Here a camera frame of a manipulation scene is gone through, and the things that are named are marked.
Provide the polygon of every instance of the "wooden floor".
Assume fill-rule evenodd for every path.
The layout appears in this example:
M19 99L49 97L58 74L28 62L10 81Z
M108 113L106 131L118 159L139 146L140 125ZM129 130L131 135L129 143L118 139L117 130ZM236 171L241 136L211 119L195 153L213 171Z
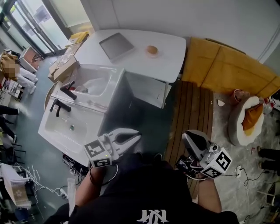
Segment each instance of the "wooden floor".
M182 141L182 133L185 130L199 130L211 138L212 121L213 92L199 88L196 84L190 82L177 81L170 140L164 159L174 168L181 155L188 156ZM190 179L188 186L192 198L196 198L197 181Z

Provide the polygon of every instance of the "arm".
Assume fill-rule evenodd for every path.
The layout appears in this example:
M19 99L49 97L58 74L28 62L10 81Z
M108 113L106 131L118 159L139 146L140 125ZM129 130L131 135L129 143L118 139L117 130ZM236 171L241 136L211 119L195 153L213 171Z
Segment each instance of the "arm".
M212 212L222 211L221 201L213 179L199 181L198 204Z
M94 180L98 183L98 186L91 182L89 177L90 173ZM99 197L104 176L104 168L92 168L91 171L87 173L86 177L76 191L75 202L77 206L81 207L93 199Z

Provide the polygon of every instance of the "white logo print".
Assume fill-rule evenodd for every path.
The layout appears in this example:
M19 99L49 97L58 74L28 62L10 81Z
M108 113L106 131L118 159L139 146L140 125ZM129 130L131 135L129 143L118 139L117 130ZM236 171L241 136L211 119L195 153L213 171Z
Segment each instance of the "white logo print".
M147 222L147 220L149 219L147 224L158 224L158 219L160 219L162 223L169 222L166 220L165 210L161 210L161 215L159 214L160 213L159 210L149 210L149 212L150 214L147 215L147 210L142 210L142 218L137 221L144 223Z

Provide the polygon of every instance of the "person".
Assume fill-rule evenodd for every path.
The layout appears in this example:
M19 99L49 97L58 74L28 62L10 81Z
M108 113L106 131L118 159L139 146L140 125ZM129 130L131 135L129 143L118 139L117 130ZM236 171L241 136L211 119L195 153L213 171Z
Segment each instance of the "person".
M35 83L38 78L31 72L21 68L18 58L19 53L16 53L10 49L6 49L0 55L0 74L5 76L7 80L11 79L16 81L21 86L28 89L30 94L33 94L36 86Z
M145 164L139 153L123 155L118 177L100 196L104 175L103 168L92 168L76 191L70 218L69 204L65 204L45 224L238 224L233 212L221 212L212 179L199 182L198 204L193 203L186 176L162 161L160 154L151 164Z
M6 125L6 123L11 123L8 120L6 120L3 117L3 114L8 114L8 115L18 115L19 109L14 109L11 107L6 107L3 105L0 105L0 127L2 128L3 132L9 135L13 141L16 141L16 135L14 132Z
M34 93L36 89L35 83L38 81L38 78L36 78L34 74L24 68L20 68L20 72L15 76L17 78L17 83L27 88L30 94Z
M260 157L272 160L265 160L264 162L260 161L259 167L264 170L277 171L277 175L280 176L280 150L266 149L258 146L257 151Z

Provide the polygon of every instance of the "yellow pillow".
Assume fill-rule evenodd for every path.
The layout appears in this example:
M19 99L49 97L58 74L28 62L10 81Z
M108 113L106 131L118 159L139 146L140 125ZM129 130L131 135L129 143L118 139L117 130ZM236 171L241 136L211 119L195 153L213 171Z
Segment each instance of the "yellow pillow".
M245 111L245 118L242 122L243 130L247 131L254 127L259 117L263 113L263 104L258 104Z
M246 136L250 136L250 135L252 135L252 133L253 133L254 129L255 129L255 127L252 127L252 128L250 128L250 129L248 129L248 130L244 131L245 135L246 135Z

